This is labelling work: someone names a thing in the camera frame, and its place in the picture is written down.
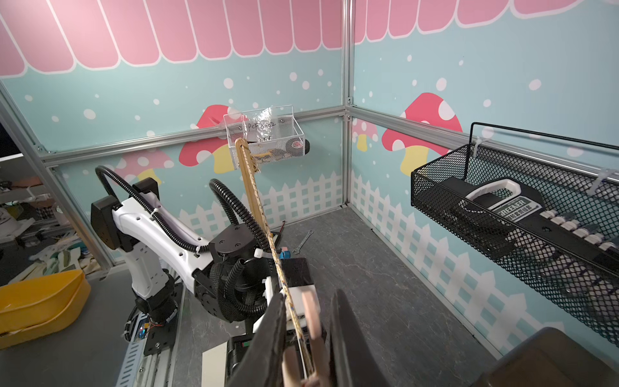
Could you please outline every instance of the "white handle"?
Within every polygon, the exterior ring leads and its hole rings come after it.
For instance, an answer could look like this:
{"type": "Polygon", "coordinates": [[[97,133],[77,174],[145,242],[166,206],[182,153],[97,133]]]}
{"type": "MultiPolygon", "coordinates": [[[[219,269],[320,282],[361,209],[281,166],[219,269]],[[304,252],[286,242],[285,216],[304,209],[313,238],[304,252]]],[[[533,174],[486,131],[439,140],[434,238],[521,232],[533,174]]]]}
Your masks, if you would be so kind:
{"type": "Polygon", "coordinates": [[[481,196],[483,194],[487,194],[490,192],[494,192],[497,191],[499,189],[508,189],[511,192],[511,195],[509,195],[507,198],[501,200],[500,202],[493,204],[492,206],[488,207],[489,210],[500,206],[501,204],[508,202],[510,200],[512,200],[513,198],[515,198],[516,196],[520,195],[520,184],[516,183],[513,180],[510,179],[503,179],[503,180],[497,180],[497,181],[493,181],[492,183],[488,183],[486,185],[483,185],[479,188],[477,188],[475,191],[472,191],[471,193],[469,193],[466,198],[470,201],[473,201],[475,198],[477,198],[478,196],[481,196]]]}

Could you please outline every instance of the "cluttered table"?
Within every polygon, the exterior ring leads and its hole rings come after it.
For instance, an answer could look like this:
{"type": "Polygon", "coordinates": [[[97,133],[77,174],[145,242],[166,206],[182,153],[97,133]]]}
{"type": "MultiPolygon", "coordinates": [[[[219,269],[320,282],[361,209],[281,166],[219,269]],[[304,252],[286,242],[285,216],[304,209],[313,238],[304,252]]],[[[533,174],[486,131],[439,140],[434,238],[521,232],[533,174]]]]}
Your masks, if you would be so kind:
{"type": "MultiPolygon", "coordinates": [[[[287,225],[280,246],[308,258],[329,326],[329,305],[343,289],[376,362],[395,386],[468,386],[495,362],[456,317],[355,215],[340,209],[287,225]]],[[[185,295],[173,387],[199,387],[202,353],[245,332],[185,295]]]]}

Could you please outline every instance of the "metal wrench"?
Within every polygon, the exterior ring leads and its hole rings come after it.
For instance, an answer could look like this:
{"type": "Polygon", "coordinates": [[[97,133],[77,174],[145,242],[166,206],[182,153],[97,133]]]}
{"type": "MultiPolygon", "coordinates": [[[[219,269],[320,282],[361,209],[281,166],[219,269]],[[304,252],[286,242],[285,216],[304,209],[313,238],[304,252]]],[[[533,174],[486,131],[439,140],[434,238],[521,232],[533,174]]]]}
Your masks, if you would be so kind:
{"type": "Polygon", "coordinates": [[[313,233],[314,233],[314,230],[310,230],[310,231],[308,232],[308,234],[307,234],[307,235],[305,235],[305,238],[303,238],[303,240],[302,240],[302,241],[301,241],[301,243],[298,245],[298,247],[297,247],[297,248],[295,248],[292,252],[293,252],[294,254],[298,254],[298,253],[300,253],[300,252],[301,252],[301,247],[303,247],[303,244],[304,244],[305,242],[307,242],[307,240],[309,239],[310,235],[312,235],[313,233]]]}

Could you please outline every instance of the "white wire basket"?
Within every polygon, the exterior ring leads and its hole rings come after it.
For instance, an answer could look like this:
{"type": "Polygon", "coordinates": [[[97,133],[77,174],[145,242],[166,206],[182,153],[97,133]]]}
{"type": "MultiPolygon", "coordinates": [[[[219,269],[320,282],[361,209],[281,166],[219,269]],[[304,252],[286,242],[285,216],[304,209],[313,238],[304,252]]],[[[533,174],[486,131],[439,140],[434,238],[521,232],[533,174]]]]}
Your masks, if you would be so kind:
{"type": "Polygon", "coordinates": [[[235,141],[245,138],[257,164],[305,155],[305,133],[292,105],[243,111],[223,116],[234,168],[239,168],[235,141]]]}

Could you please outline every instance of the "greener label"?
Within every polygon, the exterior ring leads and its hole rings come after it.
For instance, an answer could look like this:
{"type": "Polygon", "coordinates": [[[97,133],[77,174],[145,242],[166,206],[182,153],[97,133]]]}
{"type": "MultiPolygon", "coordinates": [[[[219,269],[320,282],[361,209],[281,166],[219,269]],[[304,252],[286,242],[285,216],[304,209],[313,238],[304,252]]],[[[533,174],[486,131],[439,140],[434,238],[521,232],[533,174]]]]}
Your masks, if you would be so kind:
{"type": "Polygon", "coordinates": [[[492,211],[505,219],[517,222],[542,208],[542,205],[525,197],[518,196],[505,204],[498,206],[492,211]]]}

